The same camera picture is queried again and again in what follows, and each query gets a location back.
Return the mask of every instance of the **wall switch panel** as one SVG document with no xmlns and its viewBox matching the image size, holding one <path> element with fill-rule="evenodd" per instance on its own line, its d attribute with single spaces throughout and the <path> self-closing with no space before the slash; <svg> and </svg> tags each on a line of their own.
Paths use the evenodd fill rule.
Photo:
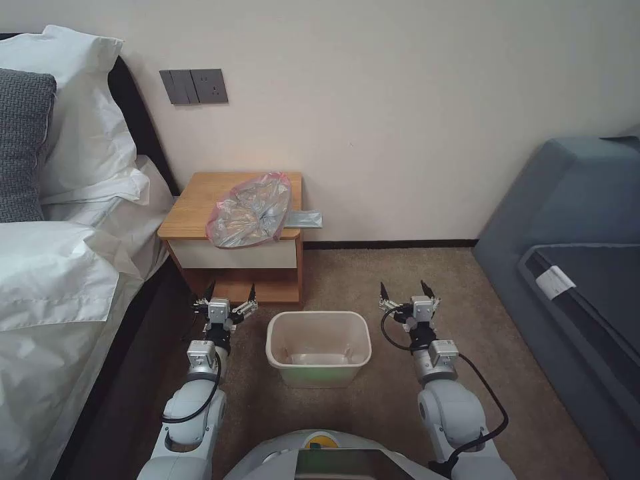
<svg viewBox="0 0 640 480">
<path fill-rule="evenodd" d="M 228 103 L 225 80 L 220 69 L 191 70 L 200 103 Z"/>
<path fill-rule="evenodd" d="M 220 69 L 160 70 L 160 78 L 174 105 L 229 102 Z"/>
</svg>

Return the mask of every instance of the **gray knitted pillow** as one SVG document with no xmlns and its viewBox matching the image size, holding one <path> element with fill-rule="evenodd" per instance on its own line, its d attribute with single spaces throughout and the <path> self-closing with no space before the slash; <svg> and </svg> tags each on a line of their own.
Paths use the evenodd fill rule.
<svg viewBox="0 0 640 480">
<path fill-rule="evenodd" d="M 0 223 L 43 219 L 38 172 L 55 88 L 52 75 L 0 69 Z"/>
</svg>

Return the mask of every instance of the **white pillowcase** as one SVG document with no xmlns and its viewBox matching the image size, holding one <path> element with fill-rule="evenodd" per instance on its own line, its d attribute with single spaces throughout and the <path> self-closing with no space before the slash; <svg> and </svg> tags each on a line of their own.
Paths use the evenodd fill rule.
<svg viewBox="0 0 640 480">
<path fill-rule="evenodd" d="M 121 48 L 121 40 L 55 25 L 42 34 L 0 41 L 1 68 L 50 73 L 57 82 L 41 203 L 108 196 L 137 200 L 146 187 L 144 174 L 134 168 L 135 144 L 107 84 Z"/>
</svg>

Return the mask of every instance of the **black cable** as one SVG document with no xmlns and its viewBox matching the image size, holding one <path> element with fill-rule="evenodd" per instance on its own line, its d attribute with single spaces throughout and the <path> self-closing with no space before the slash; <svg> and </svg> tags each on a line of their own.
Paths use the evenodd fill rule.
<svg viewBox="0 0 640 480">
<path fill-rule="evenodd" d="M 388 340 L 388 342 L 390 344 L 392 344 L 394 347 L 399 348 L 400 350 L 405 350 L 405 351 L 410 351 L 410 352 L 414 352 L 414 351 L 418 351 L 418 350 L 426 350 L 429 348 L 428 345 L 422 345 L 420 347 L 406 347 L 404 345 L 400 345 L 399 343 L 396 343 L 394 340 L 391 339 L 391 337 L 389 336 L 389 334 L 387 333 L 387 331 L 385 330 L 385 321 L 387 320 L 387 317 L 397 311 L 401 311 L 403 308 L 405 308 L 406 305 L 398 305 L 397 307 L 394 307 L 390 310 L 387 310 L 385 312 L 385 314 L 382 316 L 382 320 L 380 322 L 380 330 L 382 330 L 382 334 L 385 336 L 385 338 Z"/>
<path fill-rule="evenodd" d="M 160 416 L 160 418 L 162 419 L 162 422 L 164 422 L 164 423 L 183 423 L 183 422 L 186 422 L 186 421 L 191 420 L 193 418 L 196 418 L 198 415 L 200 415 L 202 413 L 202 411 L 205 408 L 207 408 L 207 405 L 210 404 L 211 400 L 213 400 L 213 396 L 215 395 L 215 391 L 218 390 L 218 383 L 220 382 L 220 374 L 222 373 L 222 361 L 220 360 L 220 355 L 218 355 L 218 352 L 216 352 L 216 351 L 214 351 L 213 354 L 215 355 L 215 362 L 216 362 L 216 365 L 217 365 L 218 374 L 215 376 L 215 381 L 213 382 L 213 388 L 211 389 L 211 393 L 209 394 L 208 398 L 205 400 L 205 402 L 202 404 L 202 406 L 200 408 L 198 408 L 198 410 L 196 410 L 195 412 L 193 412 L 190 415 L 187 415 L 186 417 L 169 418 L 169 417 L 165 417 L 165 414 L 162 413 L 162 415 Z"/>
<path fill-rule="evenodd" d="M 502 406 L 502 403 L 500 403 L 500 400 L 498 400 L 498 397 L 493 392 L 488 382 L 482 376 L 482 373 L 480 373 L 480 370 L 478 370 L 478 368 L 473 364 L 473 362 L 469 360 L 462 353 L 459 353 L 458 357 L 462 358 L 462 360 L 467 362 L 469 366 L 472 368 L 472 370 L 475 372 L 475 374 L 478 376 L 478 378 L 480 378 L 480 381 L 482 382 L 482 384 L 485 386 L 485 388 L 491 395 L 491 398 L 493 398 L 493 401 L 495 402 L 497 407 L 500 409 L 500 413 L 502 413 L 502 423 L 498 425 L 494 430 L 490 431 L 488 434 L 481 435 L 480 437 L 476 438 L 476 440 L 472 440 L 456 448 L 456 450 L 454 450 L 452 454 L 449 456 L 449 458 L 447 459 L 446 463 L 448 464 L 455 464 L 455 462 L 458 460 L 458 456 L 460 456 L 462 452 L 466 450 L 470 450 L 474 447 L 477 447 L 478 445 L 482 445 L 483 443 L 488 442 L 493 438 L 496 438 L 498 435 L 500 435 L 504 431 L 505 428 L 507 428 L 507 425 L 509 424 L 509 416 L 507 415 L 507 411 Z"/>
</svg>

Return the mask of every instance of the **label on sofa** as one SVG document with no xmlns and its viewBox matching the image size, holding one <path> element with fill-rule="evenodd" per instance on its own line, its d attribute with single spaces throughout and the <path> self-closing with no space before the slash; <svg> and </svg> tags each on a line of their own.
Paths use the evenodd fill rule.
<svg viewBox="0 0 640 480">
<path fill-rule="evenodd" d="M 557 265 L 552 265 L 536 278 L 535 282 L 549 300 L 553 300 L 562 292 L 575 287 L 575 283 Z"/>
</svg>

